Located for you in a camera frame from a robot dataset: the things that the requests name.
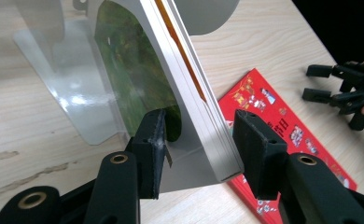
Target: clamp jaw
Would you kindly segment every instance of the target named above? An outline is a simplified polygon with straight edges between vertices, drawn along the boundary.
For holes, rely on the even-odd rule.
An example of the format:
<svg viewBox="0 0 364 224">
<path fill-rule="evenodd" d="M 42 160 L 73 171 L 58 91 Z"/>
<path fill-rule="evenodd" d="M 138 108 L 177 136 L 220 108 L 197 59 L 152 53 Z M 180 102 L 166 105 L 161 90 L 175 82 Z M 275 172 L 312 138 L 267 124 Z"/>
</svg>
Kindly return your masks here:
<svg viewBox="0 0 364 224">
<path fill-rule="evenodd" d="M 306 101 L 329 104 L 340 108 L 339 114 L 354 114 L 349 127 L 355 131 L 364 129 L 364 115 L 360 112 L 364 106 L 364 65 L 348 62 L 343 65 L 317 65 L 308 67 L 308 77 L 329 77 L 330 75 L 343 80 L 339 94 L 331 96 L 330 91 L 304 89 L 302 98 Z"/>
</svg>

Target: black clamp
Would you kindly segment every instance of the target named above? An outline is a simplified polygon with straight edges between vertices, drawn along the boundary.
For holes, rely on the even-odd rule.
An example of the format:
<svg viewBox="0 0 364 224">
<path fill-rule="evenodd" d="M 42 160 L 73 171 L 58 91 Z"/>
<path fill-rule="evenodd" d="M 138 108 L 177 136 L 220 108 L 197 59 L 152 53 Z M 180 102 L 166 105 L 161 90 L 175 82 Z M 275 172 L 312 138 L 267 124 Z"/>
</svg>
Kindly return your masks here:
<svg viewBox="0 0 364 224">
<path fill-rule="evenodd" d="M 364 223 L 364 195 L 345 188 L 319 158 L 287 154 L 287 143 L 260 117 L 237 110 L 233 139 L 255 198 L 281 194 L 283 223 Z"/>
<path fill-rule="evenodd" d="M 343 80 L 339 94 L 331 96 L 330 91 L 304 89 L 302 98 L 306 101 L 329 104 L 340 108 L 340 115 L 354 114 L 349 127 L 355 131 L 364 129 L 364 115 L 360 112 L 364 106 L 364 65 L 348 62 L 343 65 L 317 65 L 308 67 L 308 77 L 329 77 L 330 75 Z"/>
<path fill-rule="evenodd" d="M 53 187 L 27 189 L 0 211 L 0 224 L 140 223 L 140 199 L 158 199 L 165 110 L 145 114 L 125 151 L 104 157 L 98 176 L 63 196 Z"/>
</svg>

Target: brass ring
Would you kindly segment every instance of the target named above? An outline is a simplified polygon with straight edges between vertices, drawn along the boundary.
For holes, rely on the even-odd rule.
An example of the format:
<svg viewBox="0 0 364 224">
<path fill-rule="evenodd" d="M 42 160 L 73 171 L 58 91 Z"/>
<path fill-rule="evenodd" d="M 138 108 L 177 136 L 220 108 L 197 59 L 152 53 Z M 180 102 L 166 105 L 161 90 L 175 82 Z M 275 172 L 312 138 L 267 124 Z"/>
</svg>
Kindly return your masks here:
<svg viewBox="0 0 364 224">
<path fill-rule="evenodd" d="M 35 200 L 34 202 L 27 202 L 28 199 L 30 199 L 34 196 L 39 196 L 39 198 L 37 200 Z M 20 209 L 30 209 L 30 208 L 40 205 L 42 202 L 44 202 L 46 200 L 46 198 L 47 198 L 47 194 L 42 191 L 30 193 L 19 201 L 18 207 Z"/>
<path fill-rule="evenodd" d="M 307 156 L 299 156 L 298 161 L 306 165 L 316 165 L 316 160 Z"/>
<path fill-rule="evenodd" d="M 115 164 L 121 164 L 121 163 L 124 163 L 128 159 L 129 159 L 129 157 L 126 155 L 116 155 L 110 159 L 110 162 L 115 163 Z"/>
</svg>

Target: wooden surface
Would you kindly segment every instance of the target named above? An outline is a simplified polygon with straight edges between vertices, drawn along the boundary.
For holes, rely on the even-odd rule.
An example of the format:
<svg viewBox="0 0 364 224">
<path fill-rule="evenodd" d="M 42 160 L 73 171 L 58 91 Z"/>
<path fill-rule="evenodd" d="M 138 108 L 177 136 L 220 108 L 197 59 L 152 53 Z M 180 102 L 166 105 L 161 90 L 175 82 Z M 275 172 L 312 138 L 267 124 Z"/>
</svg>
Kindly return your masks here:
<svg viewBox="0 0 364 224">
<path fill-rule="evenodd" d="M 65 17 L 82 17 L 69 10 Z M 61 194 L 96 176 L 103 156 L 122 150 L 121 136 L 88 146 L 25 60 L 11 35 L 24 22 L 11 0 L 0 0 L 0 209 L 12 196 L 50 185 Z M 288 0 L 241 0 L 230 20 L 192 42 L 217 98 L 257 67 L 364 193 L 364 131 L 328 105 L 306 103 L 304 87 L 336 92 L 336 78 L 308 78 L 309 64 L 334 64 Z M 143 223 L 256 223 L 226 184 L 181 190 L 141 202 Z"/>
</svg>

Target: wooden table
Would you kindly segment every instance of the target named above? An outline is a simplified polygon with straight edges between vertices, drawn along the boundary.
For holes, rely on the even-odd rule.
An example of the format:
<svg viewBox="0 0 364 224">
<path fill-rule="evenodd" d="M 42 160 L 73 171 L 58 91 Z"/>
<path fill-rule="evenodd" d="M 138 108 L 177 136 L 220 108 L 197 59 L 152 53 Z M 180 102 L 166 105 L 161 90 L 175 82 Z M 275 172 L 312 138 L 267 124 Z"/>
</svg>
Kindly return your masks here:
<svg viewBox="0 0 364 224">
<path fill-rule="evenodd" d="M 101 159 L 117 148 L 115 135 L 88 146 L 25 60 L 11 34 L 24 27 L 18 11 L 0 0 L 0 209 L 33 186 L 61 194 L 95 178 Z M 68 10 L 66 17 L 83 16 Z M 310 79 L 309 64 L 334 64 L 288 0 L 241 0 L 230 20 L 192 42 L 217 98 L 256 67 L 315 134 L 364 193 L 364 131 L 352 132 L 328 105 L 301 99 L 304 87 L 332 90 L 336 78 Z M 143 223 L 255 223 L 251 211 L 226 184 L 161 194 L 141 201 Z"/>
</svg>

